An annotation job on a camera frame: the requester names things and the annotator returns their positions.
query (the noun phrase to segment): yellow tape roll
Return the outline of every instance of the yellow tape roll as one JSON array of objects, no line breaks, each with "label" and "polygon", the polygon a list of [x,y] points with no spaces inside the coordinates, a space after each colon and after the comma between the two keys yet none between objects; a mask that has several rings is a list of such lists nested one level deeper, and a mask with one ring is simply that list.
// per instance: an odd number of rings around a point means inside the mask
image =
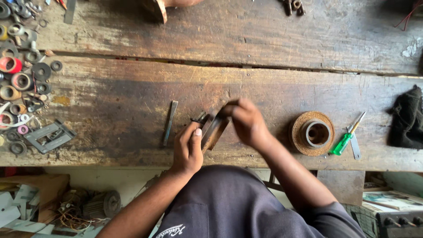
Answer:
[{"label": "yellow tape roll", "polygon": [[7,27],[0,25],[0,41],[5,41],[7,39]]}]

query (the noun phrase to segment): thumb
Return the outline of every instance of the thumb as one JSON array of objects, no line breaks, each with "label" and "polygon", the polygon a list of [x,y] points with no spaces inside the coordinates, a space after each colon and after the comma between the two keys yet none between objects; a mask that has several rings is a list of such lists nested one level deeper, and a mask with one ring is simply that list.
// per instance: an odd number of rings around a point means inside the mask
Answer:
[{"label": "thumb", "polygon": [[201,152],[201,129],[197,128],[191,136],[190,156],[196,157],[202,155]]}]

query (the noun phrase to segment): red spool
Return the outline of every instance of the red spool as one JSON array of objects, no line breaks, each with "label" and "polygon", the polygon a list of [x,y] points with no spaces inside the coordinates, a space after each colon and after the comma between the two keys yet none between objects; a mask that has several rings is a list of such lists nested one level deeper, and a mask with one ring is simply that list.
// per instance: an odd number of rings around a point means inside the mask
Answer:
[{"label": "red spool", "polygon": [[22,62],[17,58],[3,56],[0,58],[0,70],[5,73],[15,74],[22,70]]}]

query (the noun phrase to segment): shirt logo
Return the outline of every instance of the shirt logo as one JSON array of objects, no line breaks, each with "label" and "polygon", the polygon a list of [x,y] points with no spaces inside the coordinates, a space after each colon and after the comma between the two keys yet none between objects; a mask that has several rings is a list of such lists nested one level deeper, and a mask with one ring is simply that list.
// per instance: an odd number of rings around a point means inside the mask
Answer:
[{"label": "shirt logo", "polygon": [[174,226],[174,227],[168,228],[168,229],[162,231],[160,234],[158,234],[156,236],[156,238],[162,238],[165,235],[170,235],[172,237],[175,236],[175,235],[180,235],[180,234],[182,234],[182,230],[185,228],[185,227],[181,228],[181,226],[183,226],[183,225],[184,224],[180,224],[178,226]]}]

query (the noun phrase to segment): dark gray shirt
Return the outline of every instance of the dark gray shirt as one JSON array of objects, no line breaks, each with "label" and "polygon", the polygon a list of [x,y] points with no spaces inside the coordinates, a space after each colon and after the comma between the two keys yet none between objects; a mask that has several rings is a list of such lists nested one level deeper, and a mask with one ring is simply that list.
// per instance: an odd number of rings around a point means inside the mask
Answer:
[{"label": "dark gray shirt", "polygon": [[334,202],[298,214],[285,207],[248,170],[207,166],[197,172],[165,212],[157,238],[365,238]]}]

